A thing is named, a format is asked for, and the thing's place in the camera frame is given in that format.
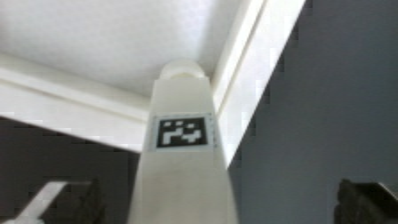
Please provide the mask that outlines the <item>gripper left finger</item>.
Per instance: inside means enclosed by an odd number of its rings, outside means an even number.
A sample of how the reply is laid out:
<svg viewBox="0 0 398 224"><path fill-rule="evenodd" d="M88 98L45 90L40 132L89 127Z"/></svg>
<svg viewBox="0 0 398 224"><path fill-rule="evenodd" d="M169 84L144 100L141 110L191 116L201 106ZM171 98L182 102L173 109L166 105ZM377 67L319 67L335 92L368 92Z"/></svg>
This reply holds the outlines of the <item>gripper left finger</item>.
<svg viewBox="0 0 398 224"><path fill-rule="evenodd" d="M11 224L105 224L98 180L49 182Z"/></svg>

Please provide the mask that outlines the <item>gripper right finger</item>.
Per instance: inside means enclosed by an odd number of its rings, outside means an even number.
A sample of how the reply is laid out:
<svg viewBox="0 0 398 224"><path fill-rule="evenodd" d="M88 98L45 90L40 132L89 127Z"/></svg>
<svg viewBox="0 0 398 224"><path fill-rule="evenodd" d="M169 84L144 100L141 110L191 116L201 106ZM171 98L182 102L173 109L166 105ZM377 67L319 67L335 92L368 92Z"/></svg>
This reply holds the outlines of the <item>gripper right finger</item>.
<svg viewBox="0 0 398 224"><path fill-rule="evenodd" d="M398 224L398 192L381 182L342 180L335 224Z"/></svg>

